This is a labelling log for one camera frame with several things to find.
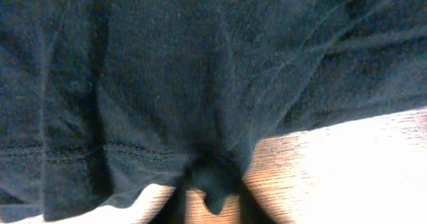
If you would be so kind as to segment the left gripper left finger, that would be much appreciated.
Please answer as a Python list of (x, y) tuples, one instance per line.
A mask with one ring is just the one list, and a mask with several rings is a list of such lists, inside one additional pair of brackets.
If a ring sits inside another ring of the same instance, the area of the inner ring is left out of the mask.
[(185, 223), (185, 186), (180, 181), (165, 205), (148, 224)]

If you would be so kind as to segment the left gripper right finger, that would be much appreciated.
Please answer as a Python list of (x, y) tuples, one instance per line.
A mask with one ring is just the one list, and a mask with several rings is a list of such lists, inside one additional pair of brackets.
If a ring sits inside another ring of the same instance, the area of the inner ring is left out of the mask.
[(276, 224), (257, 202), (243, 181), (239, 182), (238, 196), (241, 224)]

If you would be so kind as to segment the black Nike t-shirt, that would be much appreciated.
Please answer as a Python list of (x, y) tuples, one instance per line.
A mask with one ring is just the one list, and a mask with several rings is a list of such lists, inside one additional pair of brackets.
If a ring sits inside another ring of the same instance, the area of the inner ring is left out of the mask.
[(1, 220), (238, 196), (258, 141), (426, 104), (426, 0), (1, 0)]

